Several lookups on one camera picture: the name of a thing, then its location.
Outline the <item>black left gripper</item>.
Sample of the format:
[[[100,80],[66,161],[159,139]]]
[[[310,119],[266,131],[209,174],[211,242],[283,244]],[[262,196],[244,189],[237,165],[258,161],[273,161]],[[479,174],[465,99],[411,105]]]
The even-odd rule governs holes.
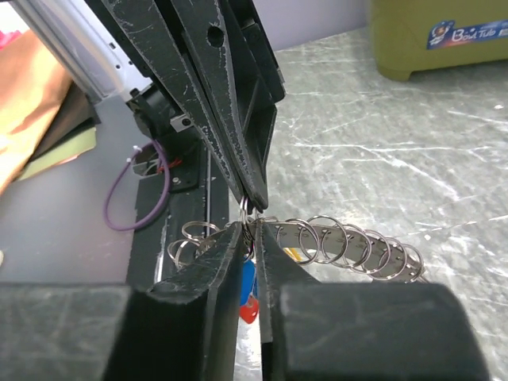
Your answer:
[[[268,206],[282,73],[252,1],[88,1],[138,70],[194,123],[237,200]]]

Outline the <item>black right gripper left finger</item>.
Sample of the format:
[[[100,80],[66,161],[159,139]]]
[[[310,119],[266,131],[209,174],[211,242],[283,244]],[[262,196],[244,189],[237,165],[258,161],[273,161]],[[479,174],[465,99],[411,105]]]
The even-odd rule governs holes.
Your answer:
[[[4,380],[231,380],[242,228],[148,291],[120,284],[1,286]]]

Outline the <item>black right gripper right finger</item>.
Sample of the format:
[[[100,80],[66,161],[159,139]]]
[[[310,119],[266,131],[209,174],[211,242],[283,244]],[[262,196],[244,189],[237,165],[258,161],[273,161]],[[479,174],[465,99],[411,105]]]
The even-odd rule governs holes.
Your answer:
[[[439,283],[322,283],[253,228],[265,380],[487,380],[460,300]]]

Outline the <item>blue tagged key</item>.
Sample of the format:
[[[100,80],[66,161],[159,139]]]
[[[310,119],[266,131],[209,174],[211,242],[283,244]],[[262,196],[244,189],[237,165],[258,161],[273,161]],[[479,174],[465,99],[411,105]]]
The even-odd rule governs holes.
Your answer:
[[[243,265],[240,306],[245,306],[251,297],[257,298],[257,278],[256,265],[249,260]]]

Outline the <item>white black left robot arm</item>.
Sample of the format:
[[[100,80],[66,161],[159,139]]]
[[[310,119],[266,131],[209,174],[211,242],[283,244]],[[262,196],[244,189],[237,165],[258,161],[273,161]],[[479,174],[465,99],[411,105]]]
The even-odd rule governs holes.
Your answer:
[[[149,137],[194,128],[229,189],[268,205],[266,165],[283,76],[251,1],[54,1],[76,62],[118,79]]]

